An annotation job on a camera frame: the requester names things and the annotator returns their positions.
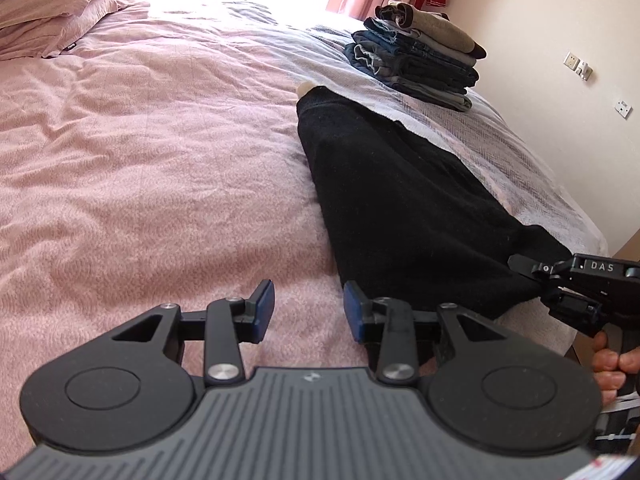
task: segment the electrical outlet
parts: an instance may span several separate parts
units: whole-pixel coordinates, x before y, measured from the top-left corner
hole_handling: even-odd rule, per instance
[[[567,65],[571,70],[575,70],[580,63],[580,59],[575,55],[569,52],[564,58],[564,64]]]
[[[618,101],[615,108],[616,111],[620,115],[622,115],[624,119],[626,119],[626,117],[629,115],[629,112],[631,111],[631,105],[626,104],[624,101]]]

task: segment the hand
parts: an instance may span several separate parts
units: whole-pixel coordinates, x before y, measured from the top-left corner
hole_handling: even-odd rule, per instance
[[[607,348],[607,334],[598,332],[593,338],[595,355],[591,365],[594,377],[602,391],[602,405],[612,403],[618,396],[618,389],[626,381],[627,374],[637,374],[640,370],[640,347],[619,356]]]

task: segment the bed sheet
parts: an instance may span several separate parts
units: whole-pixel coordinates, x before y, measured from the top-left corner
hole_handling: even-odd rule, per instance
[[[471,91],[467,114],[348,65],[361,25],[250,2],[127,0],[71,51],[0,64],[0,470],[30,448],[20,386],[151,308],[199,310],[276,286],[246,366],[362,365],[296,134],[296,88],[324,84],[455,153],[507,210],[572,251],[606,244],[553,174]],[[557,351],[538,301],[501,322]],[[198,344],[186,368],[200,373]]]

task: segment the folded clothes stack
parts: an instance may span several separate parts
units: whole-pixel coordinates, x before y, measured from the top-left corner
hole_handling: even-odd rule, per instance
[[[385,85],[452,110],[471,108],[466,89],[479,75],[484,48],[451,23],[446,14],[417,10],[402,2],[376,7],[344,48],[351,65]]]

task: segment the white wall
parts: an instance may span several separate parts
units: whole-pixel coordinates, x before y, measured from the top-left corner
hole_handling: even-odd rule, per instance
[[[449,0],[485,47],[477,89],[556,172],[611,253],[640,228],[640,0]],[[585,83],[567,51],[593,67]],[[628,120],[613,109],[633,105]]]

